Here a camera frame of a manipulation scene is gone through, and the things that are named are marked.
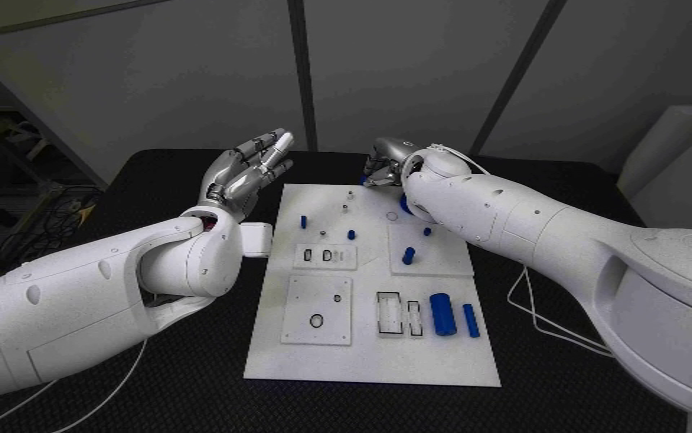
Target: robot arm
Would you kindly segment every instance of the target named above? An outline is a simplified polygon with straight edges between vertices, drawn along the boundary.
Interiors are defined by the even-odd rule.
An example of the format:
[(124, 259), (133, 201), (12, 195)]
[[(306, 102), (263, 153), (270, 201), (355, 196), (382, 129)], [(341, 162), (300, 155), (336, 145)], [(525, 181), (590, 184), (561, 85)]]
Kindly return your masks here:
[[(268, 256), (271, 226), (240, 222), (291, 167), (277, 130), (222, 153), (179, 218), (64, 250), (0, 277), (0, 394), (108, 359), (231, 289), (242, 256)], [(140, 287), (182, 296), (146, 307)]]
[[(400, 151), (401, 140), (378, 143)], [(401, 184), (415, 216), (560, 283), (627, 371), (692, 411), (692, 230), (607, 220), (503, 178), (472, 174), (454, 153), (433, 145), (404, 159), (379, 157), (365, 186), (382, 179)]]

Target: black table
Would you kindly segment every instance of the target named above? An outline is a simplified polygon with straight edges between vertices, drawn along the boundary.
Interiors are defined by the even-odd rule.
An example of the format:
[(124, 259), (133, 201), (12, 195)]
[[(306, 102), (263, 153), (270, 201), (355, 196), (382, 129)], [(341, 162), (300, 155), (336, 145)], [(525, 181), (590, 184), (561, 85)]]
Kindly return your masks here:
[[(163, 221), (196, 203), (217, 150), (137, 153), (74, 242)], [(356, 184), (365, 155), (291, 153), (294, 168), (261, 194), (250, 221), (276, 223), (284, 183)], [(594, 165), (482, 158), (490, 172), (587, 211), (642, 224), (612, 177)], [(244, 380), (267, 260), (245, 259), (231, 292), (147, 346), (118, 395), (74, 431), (623, 431), (684, 432), (687, 415), (637, 384), (614, 360), (535, 331), (506, 302), (514, 261), (470, 247), (502, 388)], [(532, 275), (538, 310), (596, 338), (581, 308)], [(518, 300), (526, 297), (518, 292)], [(0, 430), (52, 431), (120, 383), (140, 347), (61, 380)], [(0, 412), (35, 390), (5, 395)]]

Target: silver robotic hand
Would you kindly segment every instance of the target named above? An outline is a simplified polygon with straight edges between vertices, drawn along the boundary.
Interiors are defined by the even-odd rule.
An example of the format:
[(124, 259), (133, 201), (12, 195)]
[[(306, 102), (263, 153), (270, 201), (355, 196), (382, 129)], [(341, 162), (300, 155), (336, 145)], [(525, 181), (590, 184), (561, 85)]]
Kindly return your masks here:
[(415, 216), (563, 285), (626, 370), (692, 411), (692, 230), (607, 220), (473, 174), (443, 145), (378, 139), (365, 173), (365, 186), (402, 185)]
[[(276, 130), (224, 152), (179, 218), (54, 253), (0, 277), (0, 394), (62, 378), (146, 340), (231, 289), (271, 226), (240, 223), (290, 168)], [(140, 287), (180, 297), (147, 307)]]

